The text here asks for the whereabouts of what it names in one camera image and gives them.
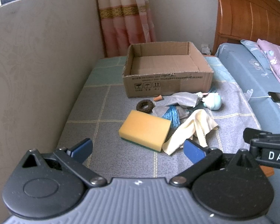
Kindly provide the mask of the cream microfibre cloth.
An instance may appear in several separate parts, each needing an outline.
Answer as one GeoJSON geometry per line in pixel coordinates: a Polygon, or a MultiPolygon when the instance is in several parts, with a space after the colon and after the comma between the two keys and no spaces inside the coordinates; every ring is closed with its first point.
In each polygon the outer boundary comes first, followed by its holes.
{"type": "Polygon", "coordinates": [[[173,154],[187,139],[195,135],[201,147],[207,147],[206,135],[217,129],[218,124],[204,109],[195,110],[189,118],[182,123],[173,135],[163,144],[163,151],[167,155],[173,154]]]}

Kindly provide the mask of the light blue plush toy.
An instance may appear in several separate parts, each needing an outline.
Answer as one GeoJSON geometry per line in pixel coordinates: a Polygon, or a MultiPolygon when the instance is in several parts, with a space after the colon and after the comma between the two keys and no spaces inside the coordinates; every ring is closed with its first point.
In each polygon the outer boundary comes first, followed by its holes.
{"type": "Polygon", "coordinates": [[[218,93],[209,93],[202,98],[202,102],[210,110],[219,110],[222,106],[222,98],[218,93]]]}

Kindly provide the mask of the yellow green sponge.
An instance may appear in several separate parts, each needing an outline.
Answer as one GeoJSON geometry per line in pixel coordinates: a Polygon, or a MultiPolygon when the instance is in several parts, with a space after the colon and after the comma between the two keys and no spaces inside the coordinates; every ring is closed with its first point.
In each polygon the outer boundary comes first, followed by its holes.
{"type": "Polygon", "coordinates": [[[161,152],[171,121],[144,112],[131,110],[119,129],[119,136],[129,142],[161,152]]]}

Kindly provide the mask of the blue floral bed mattress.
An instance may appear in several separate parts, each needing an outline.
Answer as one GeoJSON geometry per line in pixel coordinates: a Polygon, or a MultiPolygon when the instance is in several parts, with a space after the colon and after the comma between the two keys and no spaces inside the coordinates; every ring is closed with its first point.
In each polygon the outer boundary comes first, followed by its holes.
{"type": "MultiPolygon", "coordinates": [[[[242,44],[223,43],[215,55],[248,96],[261,129],[280,133],[280,103],[267,97],[269,91],[280,93],[280,83],[275,75],[266,71],[242,44]]],[[[274,201],[268,217],[274,223],[280,223],[280,169],[275,169],[269,180],[274,188],[274,201]]]]}

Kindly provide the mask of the blue tassel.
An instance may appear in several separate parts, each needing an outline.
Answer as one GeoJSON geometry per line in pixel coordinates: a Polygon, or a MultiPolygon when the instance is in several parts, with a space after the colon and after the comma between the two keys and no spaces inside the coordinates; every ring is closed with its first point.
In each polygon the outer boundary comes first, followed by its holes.
{"type": "Polygon", "coordinates": [[[171,128],[177,128],[180,126],[180,119],[176,106],[169,106],[168,110],[162,115],[162,118],[171,121],[171,128]]]}

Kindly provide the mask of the black smartphone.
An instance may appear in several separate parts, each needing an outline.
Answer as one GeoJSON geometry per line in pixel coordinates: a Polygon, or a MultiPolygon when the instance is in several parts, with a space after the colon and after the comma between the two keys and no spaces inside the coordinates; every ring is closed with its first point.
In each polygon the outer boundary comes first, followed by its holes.
{"type": "Polygon", "coordinates": [[[280,93],[269,91],[268,95],[275,103],[280,103],[280,93]]]}

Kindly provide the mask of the grey checked blanket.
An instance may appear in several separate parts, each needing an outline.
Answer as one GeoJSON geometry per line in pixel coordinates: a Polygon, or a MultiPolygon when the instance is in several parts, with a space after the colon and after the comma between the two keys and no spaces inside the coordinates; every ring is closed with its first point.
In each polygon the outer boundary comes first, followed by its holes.
{"type": "MultiPolygon", "coordinates": [[[[222,97],[222,106],[208,114],[218,128],[206,136],[207,144],[225,153],[248,148],[245,128],[261,126],[243,91],[216,57],[207,57],[213,69],[212,85],[222,97]]],[[[70,148],[85,138],[93,142],[85,166],[106,179],[172,178],[186,170],[191,161],[179,149],[172,155],[155,152],[120,138],[119,129],[137,98],[128,98],[122,81],[125,58],[99,60],[90,73],[65,124],[58,147],[70,148]]]]}

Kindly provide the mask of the orange foam earplug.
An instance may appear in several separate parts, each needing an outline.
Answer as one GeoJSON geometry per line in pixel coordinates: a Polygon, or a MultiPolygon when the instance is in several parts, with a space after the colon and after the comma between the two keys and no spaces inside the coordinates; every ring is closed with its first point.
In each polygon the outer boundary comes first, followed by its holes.
{"type": "Polygon", "coordinates": [[[158,102],[158,101],[163,100],[163,97],[162,97],[162,95],[159,95],[157,97],[154,97],[153,100],[154,100],[154,102],[158,102]]]}

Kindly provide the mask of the lilac floral quilt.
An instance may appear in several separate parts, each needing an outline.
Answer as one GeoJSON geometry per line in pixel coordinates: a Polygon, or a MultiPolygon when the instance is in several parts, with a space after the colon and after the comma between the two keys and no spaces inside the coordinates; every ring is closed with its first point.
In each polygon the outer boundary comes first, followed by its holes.
{"type": "Polygon", "coordinates": [[[272,72],[280,80],[280,46],[258,39],[257,45],[266,54],[272,72]]]}

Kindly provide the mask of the open cardboard box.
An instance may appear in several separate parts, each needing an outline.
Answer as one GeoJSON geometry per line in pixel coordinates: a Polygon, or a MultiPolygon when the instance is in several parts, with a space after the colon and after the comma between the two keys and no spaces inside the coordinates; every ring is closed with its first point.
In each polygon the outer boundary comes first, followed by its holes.
{"type": "Polygon", "coordinates": [[[122,78],[129,98],[206,93],[214,71],[192,42],[130,45],[122,78]]]}

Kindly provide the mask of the blue floral pillow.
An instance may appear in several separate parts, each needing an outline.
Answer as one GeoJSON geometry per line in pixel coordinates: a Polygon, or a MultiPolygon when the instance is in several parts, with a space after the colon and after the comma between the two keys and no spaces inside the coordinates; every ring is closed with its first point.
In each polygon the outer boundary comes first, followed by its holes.
{"type": "Polygon", "coordinates": [[[250,53],[258,60],[258,62],[266,71],[271,72],[269,60],[256,42],[242,39],[241,44],[244,45],[248,51],[250,51],[250,53]]]}

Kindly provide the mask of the wooden bed headboard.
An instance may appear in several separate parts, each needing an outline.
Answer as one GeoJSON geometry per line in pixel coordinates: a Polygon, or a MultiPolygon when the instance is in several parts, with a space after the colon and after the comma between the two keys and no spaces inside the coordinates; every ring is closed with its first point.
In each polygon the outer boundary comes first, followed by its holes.
{"type": "Polygon", "coordinates": [[[218,0],[212,53],[222,43],[240,43],[242,39],[262,39],[280,46],[280,1],[218,0]]]}

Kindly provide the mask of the pink striped curtain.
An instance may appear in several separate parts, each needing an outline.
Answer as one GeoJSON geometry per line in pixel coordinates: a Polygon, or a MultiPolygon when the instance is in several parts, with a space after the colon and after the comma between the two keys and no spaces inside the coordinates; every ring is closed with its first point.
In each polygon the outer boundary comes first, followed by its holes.
{"type": "Polygon", "coordinates": [[[108,57],[124,56],[135,43],[156,41],[148,0],[97,0],[108,57]]]}

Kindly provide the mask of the white wall charger plug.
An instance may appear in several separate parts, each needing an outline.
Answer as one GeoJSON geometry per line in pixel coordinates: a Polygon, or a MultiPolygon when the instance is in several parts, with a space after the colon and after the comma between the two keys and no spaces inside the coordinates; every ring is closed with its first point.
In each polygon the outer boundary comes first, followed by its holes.
{"type": "Polygon", "coordinates": [[[211,55],[211,49],[209,47],[209,44],[201,44],[201,53],[203,55],[211,55]]]}

